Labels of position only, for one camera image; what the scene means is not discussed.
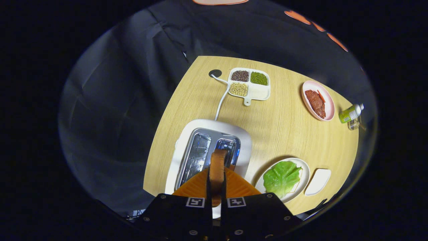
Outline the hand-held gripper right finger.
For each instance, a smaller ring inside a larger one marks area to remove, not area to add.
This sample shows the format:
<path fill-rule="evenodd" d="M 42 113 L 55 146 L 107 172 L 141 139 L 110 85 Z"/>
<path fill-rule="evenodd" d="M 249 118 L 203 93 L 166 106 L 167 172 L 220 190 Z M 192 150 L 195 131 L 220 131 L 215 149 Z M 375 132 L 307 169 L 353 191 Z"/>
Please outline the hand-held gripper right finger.
<path fill-rule="evenodd" d="M 224 171 L 222 241 L 276 241 L 302 225 L 274 193 L 260 193 L 234 171 Z"/>

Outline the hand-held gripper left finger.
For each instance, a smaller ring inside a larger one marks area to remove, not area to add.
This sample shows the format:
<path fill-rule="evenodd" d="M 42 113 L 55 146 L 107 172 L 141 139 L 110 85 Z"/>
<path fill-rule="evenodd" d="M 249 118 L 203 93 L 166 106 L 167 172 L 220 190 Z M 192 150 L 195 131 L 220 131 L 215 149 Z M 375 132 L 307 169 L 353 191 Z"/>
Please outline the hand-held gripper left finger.
<path fill-rule="evenodd" d="M 212 201 L 208 169 L 174 194 L 160 193 L 140 216 L 140 228 L 160 241 L 208 241 L 212 235 Z"/>

